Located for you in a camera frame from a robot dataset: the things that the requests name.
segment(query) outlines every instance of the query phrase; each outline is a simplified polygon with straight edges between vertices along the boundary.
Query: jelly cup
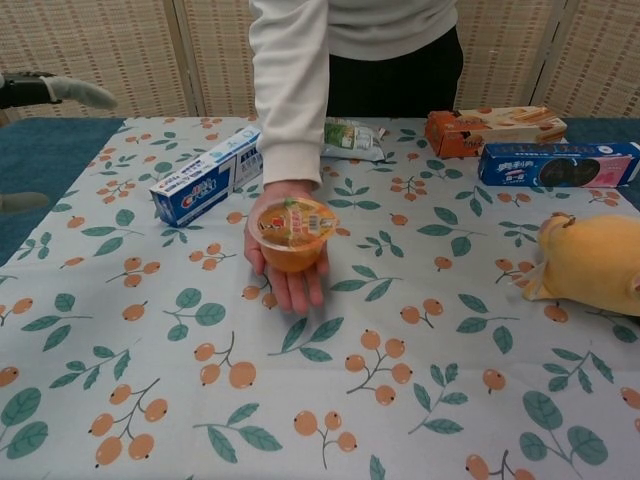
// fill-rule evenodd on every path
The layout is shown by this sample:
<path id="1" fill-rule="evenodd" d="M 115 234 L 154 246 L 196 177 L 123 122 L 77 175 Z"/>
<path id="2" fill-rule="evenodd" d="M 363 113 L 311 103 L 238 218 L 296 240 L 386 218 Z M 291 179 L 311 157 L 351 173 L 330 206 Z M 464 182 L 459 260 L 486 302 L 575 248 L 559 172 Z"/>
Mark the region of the jelly cup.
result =
<path id="1" fill-rule="evenodd" d="M 300 197 L 265 205 L 248 219 L 249 232 L 267 263 L 287 273 L 313 265 L 337 225 L 338 218 L 328 207 Z"/>

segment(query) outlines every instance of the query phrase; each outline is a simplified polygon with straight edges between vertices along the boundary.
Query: blue and white box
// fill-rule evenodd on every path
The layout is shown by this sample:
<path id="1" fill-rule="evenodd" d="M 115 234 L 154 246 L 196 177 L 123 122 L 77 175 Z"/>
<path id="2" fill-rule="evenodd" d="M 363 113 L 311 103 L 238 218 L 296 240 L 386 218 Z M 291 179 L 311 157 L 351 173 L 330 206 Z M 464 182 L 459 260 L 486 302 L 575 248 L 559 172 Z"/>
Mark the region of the blue and white box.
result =
<path id="1" fill-rule="evenodd" d="M 245 127 L 152 186 L 160 219 L 172 227 L 185 227 L 260 175 L 259 136 L 258 128 Z"/>

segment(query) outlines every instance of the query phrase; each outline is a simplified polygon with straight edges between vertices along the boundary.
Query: oreo box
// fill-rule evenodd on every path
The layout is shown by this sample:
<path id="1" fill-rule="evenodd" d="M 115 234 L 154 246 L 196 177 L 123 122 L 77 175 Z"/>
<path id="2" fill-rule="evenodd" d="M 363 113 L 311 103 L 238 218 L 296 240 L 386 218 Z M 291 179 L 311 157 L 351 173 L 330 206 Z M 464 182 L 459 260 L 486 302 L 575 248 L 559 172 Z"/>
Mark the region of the oreo box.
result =
<path id="1" fill-rule="evenodd" d="M 184 227 L 262 172 L 260 130 L 243 128 L 150 188 L 160 219 Z"/>
<path id="2" fill-rule="evenodd" d="M 478 174 L 486 185 L 617 187 L 640 170 L 637 143 L 493 143 Z"/>

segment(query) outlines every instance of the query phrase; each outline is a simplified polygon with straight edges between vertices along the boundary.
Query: orange box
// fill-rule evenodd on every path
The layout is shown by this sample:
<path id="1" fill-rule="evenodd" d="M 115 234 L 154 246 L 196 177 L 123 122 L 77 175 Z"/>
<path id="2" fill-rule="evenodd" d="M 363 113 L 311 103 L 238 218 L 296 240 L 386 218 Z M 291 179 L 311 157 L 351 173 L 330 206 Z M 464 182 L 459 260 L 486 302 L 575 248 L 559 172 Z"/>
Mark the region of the orange box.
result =
<path id="1" fill-rule="evenodd" d="M 441 158 L 477 157 L 486 143 L 556 143 L 567 124 L 546 107 L 431 112 L 425 135 Z"/>

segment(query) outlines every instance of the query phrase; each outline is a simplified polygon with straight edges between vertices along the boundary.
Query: person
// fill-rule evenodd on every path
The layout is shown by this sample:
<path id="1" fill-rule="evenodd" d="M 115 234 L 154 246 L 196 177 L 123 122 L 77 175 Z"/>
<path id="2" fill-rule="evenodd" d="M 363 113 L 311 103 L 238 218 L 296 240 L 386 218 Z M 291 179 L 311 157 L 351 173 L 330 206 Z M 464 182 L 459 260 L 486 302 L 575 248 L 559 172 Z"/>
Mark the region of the person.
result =
<path id="1" fill-rule="evenodd" d="M 250 0 L 264 193 L 254 209 L 321 184 L 326 116 L 424 118 L 451 110 L 463 66 L 455 0 Z M 310 269 L 266 265 L 245 229 L 245 257 L 280 308 L 322 305 L 326 249 Z"/>

